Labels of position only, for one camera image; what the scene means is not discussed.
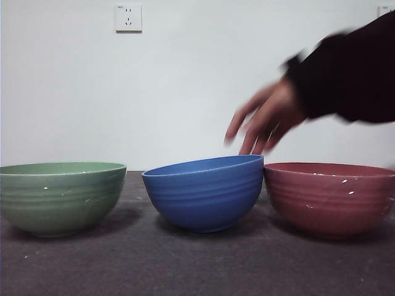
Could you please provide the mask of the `person's hand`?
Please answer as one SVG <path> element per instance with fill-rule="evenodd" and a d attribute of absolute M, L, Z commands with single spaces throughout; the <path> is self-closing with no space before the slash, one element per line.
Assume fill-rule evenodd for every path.
<path fill-rule="evenodd" d="M 306 118 L 294 85 L 283 77 L 257 91 L 234 113 L 224 141 L 231 142 L 243 130 L 240 154 L 261 154 L 272 150 L 289 130 Z"/>

